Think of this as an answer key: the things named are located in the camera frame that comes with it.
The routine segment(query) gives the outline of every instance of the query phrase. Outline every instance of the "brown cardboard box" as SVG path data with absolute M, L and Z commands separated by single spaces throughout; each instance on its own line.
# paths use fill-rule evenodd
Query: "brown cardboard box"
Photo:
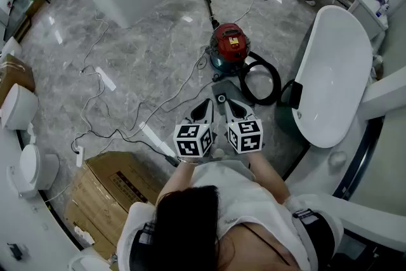
M 115 252 L 131 205 L 155 203 L 161 188 L 132 153 L 100 154 L 77 172 L 65 218 L 89 232 L 94 249 L 108 258 Z
M 25 70 L 16 69 L 14 67 L 5 67 L 4 69 L 1 69 L 0 106 L 3 105 L 4 99 L 14 84 L 19 84 L 32 92 L 36 90 L 36 84 L 30 66 L 12 55 L 6 55 L 4 62 L 12 62 L 16 65 L 21 65 Z

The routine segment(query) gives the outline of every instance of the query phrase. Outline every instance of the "marble floor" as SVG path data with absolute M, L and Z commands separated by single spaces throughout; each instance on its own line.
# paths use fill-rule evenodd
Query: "marble floor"
M 211 1 L 221 23 L 236 20 L 251 4 L 251 0 Z M 312 8 L 301 0 L 254 0 L 250 12 L 239 21 L 239 26 L 251 39 L 252 50 L 276 67 L 282 84 L 287 82 L 296 51 L 317 11 L 330 4 L 331 0 L 316 2 L 317 5 Z M 102 21 L 95 20 L 95 13 L 92 0 L 51 0 L 36 14 L 32 28 L 22 41 L 22 60 L 32 67 L 40 101 L 39 112 L 33 121 L 37 145 L 58 154 L 60 158 L 60 170 L 46 193 L 49 198 L 63 190 L 77 171 L 76 155 L 70 144 L 76 133 L 88 129 L 81 119 L 81 111 L 88 98 L 98 92 L 97 76 L 80 73 L 86 53 L 106 28 Z M 193 20 L 187 22 L 182 19 L 184 16 Z M 164 0 L 129 29 L 121 29 L 108 19 L 106 22 L 109 28 L 93 47 L 86 65 L 101 67 L 117 88 L 114 91 L 106 88 L 100 98 L 89 101 L 83 114 L 99 134 L 109 135 L 119 128 L 131 135 L 156 105 L 177 92 L 199 57 L 200 47 L 208 43 L 212 28 L 203 0 Z M 201 70 L 195 69 L 180 95 L 165 104 L 164 109 L 169 110 L 194 97 L 212 76 L 209 64 Z M 237 78 L 231 80 L 239 85 Z M 210 86 L 196 100 L 170 113 L 158 110 L 148 121 L 148 126 L 173 148 L 171 137 L 175 124 L 181 121 L 190 105 L 207 97 L 213 97 Z M 141 105 L 135 121 L 140 102 L 146 104 Z M 254 111 L 262 119 L 265 131 L 263 152 L 282 175 L 302 147 L 275 125 L 275 105 L 256 105 Z M 219 136 L 214 148 L 221 148 L 227 157 L 234 157 L 224 136 L 224 122 L 224 117 L 215 113 L 214 130 Z M 144 132 L 138 133 L 132 140 L 154 145 Z M 97 155 L 109 141 L 89 134 L 79 139 L 77 144 L 85 148 L 84 156 L 89 158 Z M 162 183 L 174 171 L 174 167 L 161 155 L 140 143 L 117 139 L 107 150 L 134 152 Z M 69 195 L 68 188 L 51 201 L 60 216 Z

